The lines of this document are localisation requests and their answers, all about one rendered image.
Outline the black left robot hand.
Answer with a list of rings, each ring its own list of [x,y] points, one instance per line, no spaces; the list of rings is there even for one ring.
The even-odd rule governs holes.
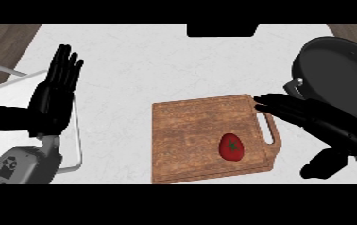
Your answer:
[[[83,65],[71,45],[61,44],[29,107],[0,106],[0,131],[27,131],[32,138],[63,134],[70,123]]]

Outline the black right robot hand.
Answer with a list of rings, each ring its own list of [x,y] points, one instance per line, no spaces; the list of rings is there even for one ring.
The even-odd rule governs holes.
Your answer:
[[[328,179],[357,157],[357,117],[333,105],[284,94],[254,97],[256,109],[300,126],[330,146],[300,170],[305,179]]]

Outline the dark grey pot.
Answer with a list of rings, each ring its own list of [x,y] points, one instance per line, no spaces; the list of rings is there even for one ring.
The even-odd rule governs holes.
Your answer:
[[[357,43],[340,37],[308,42],[284,89],[293,97],[313,98],[357,117]]]

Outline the red tomato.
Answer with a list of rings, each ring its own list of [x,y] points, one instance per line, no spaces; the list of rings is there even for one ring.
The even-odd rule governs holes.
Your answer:
[[[240,136],[226,133],[219,143],[219,154],[226,161],[238,162],[244,156],[244,145]]]

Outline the wooden cutting board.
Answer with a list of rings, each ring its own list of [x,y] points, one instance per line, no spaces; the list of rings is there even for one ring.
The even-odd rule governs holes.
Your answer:
[[[251,95],[153,105],[153,182],[189,182],[274,169],[282,141],[268,115],[274,142],[266,142],[256,105]],[[219,154],[219,144],[228,133],[243,140],[240,161],[228,161]]]

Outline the white tray with metal rim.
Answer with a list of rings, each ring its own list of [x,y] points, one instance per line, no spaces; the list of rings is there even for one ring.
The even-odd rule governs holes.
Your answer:
[[[42,70],[0,84],[0,106],[27,108],[33,92],[45,79],[46,71]],[[15,146],[41,147],[41,140],[32,139],[27,131],[0,131],[0,155]],[[79,170],[83,165],[83,149],[76,103],[73,105],[70,124],[61,136],[61,153],[64,161],[58,173]]]

